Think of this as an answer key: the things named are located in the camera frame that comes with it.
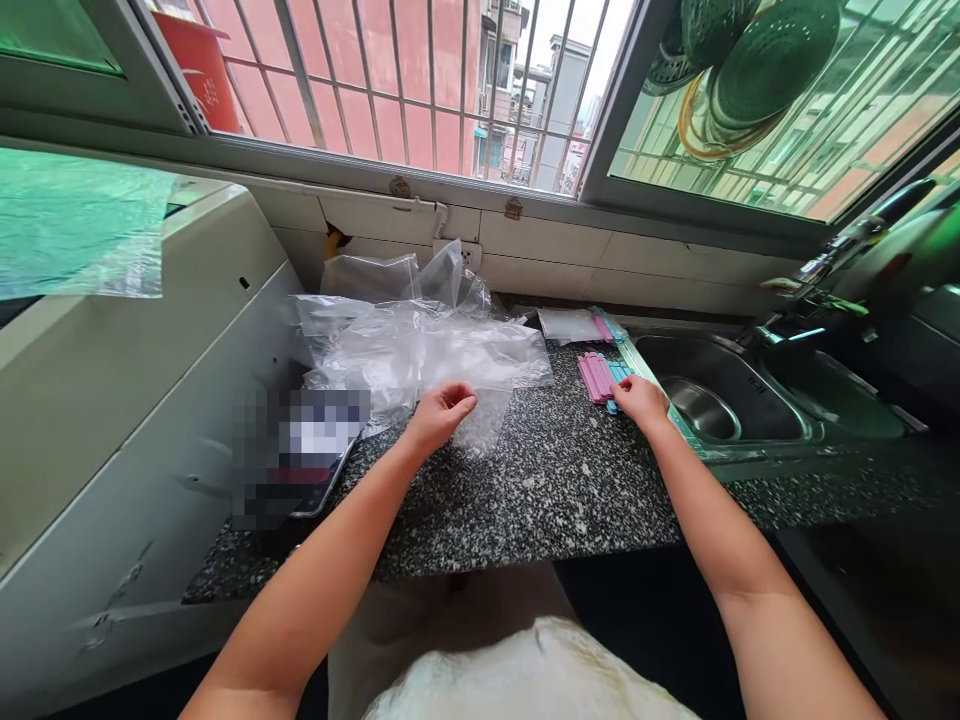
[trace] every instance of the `black speckled countertop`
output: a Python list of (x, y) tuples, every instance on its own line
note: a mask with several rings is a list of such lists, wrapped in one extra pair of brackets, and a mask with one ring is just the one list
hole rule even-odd
[[(681, 539), (646, 440), (626, 416), (611, 417), (587, 400), (577, 355), (609, 346), (547, 346), (555, 385), (514, 391), (493, 450), (477, 454), (448, 444), (427, 461), (404, 500), (375, 577), (600, 555)], [(357, 443), (326, 513), (400, 430)], [(770, 477), (769, 467), (753, 462), (757, 477), (725, 485), (767, 530), (960, 504), (960, 484), (947, 465), (923, 471), (896, 463), (859, 465), (804, 472), (795, 464), (793, 474)], [(252, 598), (322, 517), (291, 521), (269, 537), (232, 530), (228, 521), (183, 601)]]

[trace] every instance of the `white appliance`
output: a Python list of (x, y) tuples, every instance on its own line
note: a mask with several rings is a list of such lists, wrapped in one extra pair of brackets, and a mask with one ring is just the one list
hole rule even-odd
[(250, 193), (188, 180), (163, 298), (46, 297), (0, 330), (0, 717), (217, 649), (180, 598), (231, 511), (244, 398), (289, 365), (300, 283)]

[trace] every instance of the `green colander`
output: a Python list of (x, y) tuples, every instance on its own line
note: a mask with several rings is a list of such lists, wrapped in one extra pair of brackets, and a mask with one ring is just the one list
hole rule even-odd
[(687, 85), (697, 75), (683, 51), (683, 31), (680, 18), (680, 5), (677, 4), (670, 18), (663, 39), (657, 48), (657, 55), (650, 66), (643, 92), (653, 97), (669, 95)]
[(717, 124), (745, 129), (788, 107), (823, 70), (839, 32), (837, 0), (780, 0), (761, 13), (716, 75)]
[(683, 47), (697, 70), (720, 65), (746, 30), (760, 0), (683, 0)]

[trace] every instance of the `floor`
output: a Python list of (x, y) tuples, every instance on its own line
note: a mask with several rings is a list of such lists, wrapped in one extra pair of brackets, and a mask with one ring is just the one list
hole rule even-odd
[[(686, 547), (556, 563), (583, 625), (644, 677), (704, 720), (745, 718), (720, 616)], [(57, 713), (56, 720), (173, 720), (213, 656)], [(326, 668), (307, 687), (298, 718), (326, 717)]]

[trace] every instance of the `electrical outlet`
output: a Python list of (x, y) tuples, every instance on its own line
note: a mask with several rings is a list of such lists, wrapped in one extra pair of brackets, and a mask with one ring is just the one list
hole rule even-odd
[[(451, 240), (434, 240), (433, 254), (443, 250)], [(460, 241), (460, 256), (463, 258), (463, 266), (474, 273), (480, 272), (480, 260), (483, 259), (483, 245), (480, 243), (470, 243)]]

